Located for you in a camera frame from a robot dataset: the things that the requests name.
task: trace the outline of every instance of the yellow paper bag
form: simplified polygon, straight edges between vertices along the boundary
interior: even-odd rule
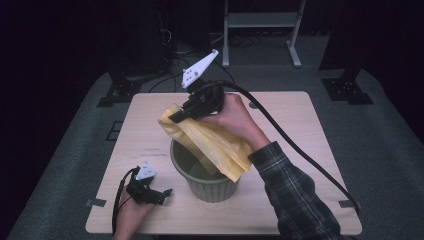
[[[252,153],[247,142],[232,135],[224,128],[187,118],[174,123],[168,117],[181,108],[174,104],[166,109],[159,118],[159,124],[175,141],[183,145],[210,173],[220,171],[236,182],[245,171],[249,171],[251,162],[247,156]]]

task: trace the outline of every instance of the hand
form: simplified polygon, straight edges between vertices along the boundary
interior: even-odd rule
[[[116,220],[116,232],[113,236],[114,240],[131,239],[141,227],[146,216],[156,206],[151,203],[138,204],[134,199],[128,199],[129,197],[130,195],[127,192],[127,187],[124,187],[119,201],[119,206],[122,207],[119,209]]]
[[[220,125],[231,134],[244,138],[253,151],[259,150],[270,143],[247,111],[238,94],[226,93],[224,107],[220,113],[198,120]]]

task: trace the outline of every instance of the black tape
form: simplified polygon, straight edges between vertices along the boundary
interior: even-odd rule
[[[121,132],[122,124],[124,121],[115,121],[110,129],[106,141],[116,141],[118,140],[119,133]]]
[[[106,205],[106,200],[103,199],[88,199],[85,203],[86,207],[92,207],[92,206],[98,206],[98,207],[104,207]]]
[[[355,207],[350,200],[339,201],[339,204],[340,204],[341,208],[354,208]],[[358,205],[358,207],[360,209],[362,208],[362,206],[359,202],[356,202],[356,204]]]

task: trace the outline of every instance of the person's right hand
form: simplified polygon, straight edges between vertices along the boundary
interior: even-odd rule
[[[220,125],[231,134],[244,138],[253,151],[270,143],[247,111],[238,94],[226,93],[221,112],[198,120]]]

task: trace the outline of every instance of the white shelf frame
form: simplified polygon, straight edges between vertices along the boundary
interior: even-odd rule
[[[303,10],[306,0],[300,1],[297,12],[273,12],[273,13],[229,13],[228,0],[225,0],[224,10],[224,45],[222,48],[222,66],[229,67],[228,29],[230,28],[262,28],[262,27],[293,27],[290,40],[286,41],[293,65],[296,68],[302,66],[295,49],[297,34],[302,22]]]

